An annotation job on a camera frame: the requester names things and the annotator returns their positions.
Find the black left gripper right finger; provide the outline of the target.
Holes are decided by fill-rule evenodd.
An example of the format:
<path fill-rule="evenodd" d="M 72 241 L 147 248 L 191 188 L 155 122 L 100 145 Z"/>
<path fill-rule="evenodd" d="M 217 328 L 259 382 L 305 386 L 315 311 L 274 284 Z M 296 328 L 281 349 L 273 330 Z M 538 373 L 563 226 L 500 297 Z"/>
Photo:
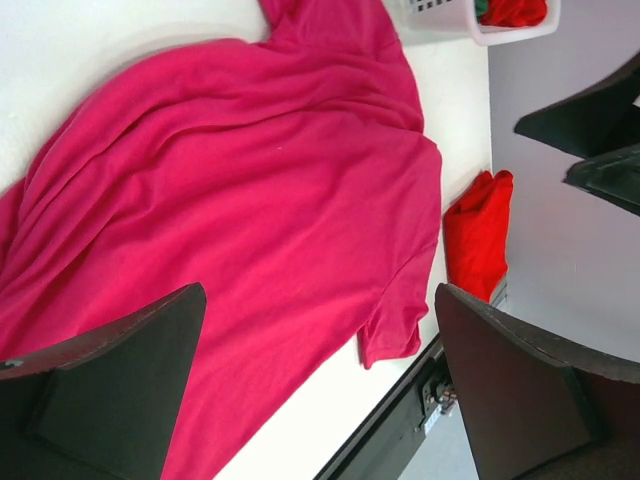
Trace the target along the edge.
<path fill-rule="evenodd" d="M 482 479 L 636 479 L 639 365 L 435 294 L 439 334 Z"/>

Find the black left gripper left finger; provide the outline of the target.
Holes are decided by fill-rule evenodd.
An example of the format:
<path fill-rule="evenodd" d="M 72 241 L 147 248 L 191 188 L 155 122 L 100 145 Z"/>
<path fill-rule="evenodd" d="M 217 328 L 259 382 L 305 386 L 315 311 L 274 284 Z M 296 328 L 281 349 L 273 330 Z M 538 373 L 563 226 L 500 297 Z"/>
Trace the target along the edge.
<path fill-rule="evenodd" d="M 205 309 L 202 285 L 186 285 L 2 361 L 2 478 L 160 478 Z"/>

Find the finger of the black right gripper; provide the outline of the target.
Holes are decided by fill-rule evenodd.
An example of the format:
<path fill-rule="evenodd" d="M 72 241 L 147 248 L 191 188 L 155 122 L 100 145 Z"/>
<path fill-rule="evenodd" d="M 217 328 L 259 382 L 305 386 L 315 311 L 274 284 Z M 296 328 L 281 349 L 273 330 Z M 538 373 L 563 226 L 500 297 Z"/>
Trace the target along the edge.
<path fill-rule="evenodd" d="M 572 165 L 564 183 L 639 215 L 639 145 Z"/>
<path fill-rule="evenodd" d="M 587 159 L 639 144 L 639 57 L 587 89 L 518 120 L 514 132 Z"/>

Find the pink t shirt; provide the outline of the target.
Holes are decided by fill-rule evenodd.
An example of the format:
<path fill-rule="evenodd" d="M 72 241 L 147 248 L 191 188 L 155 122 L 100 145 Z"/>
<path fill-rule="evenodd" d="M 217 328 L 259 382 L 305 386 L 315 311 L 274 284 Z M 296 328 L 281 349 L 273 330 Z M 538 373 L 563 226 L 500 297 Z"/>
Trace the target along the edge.
<path fill-rule="evenodd" d="M 86 98 L 1 199 L 1 351 L 198 282 L 163 470 L 211 479 L 346 342 L 414 355 L 441 157 L 379 1 L 265 1 L 271 33 L 148 58 Z"/>

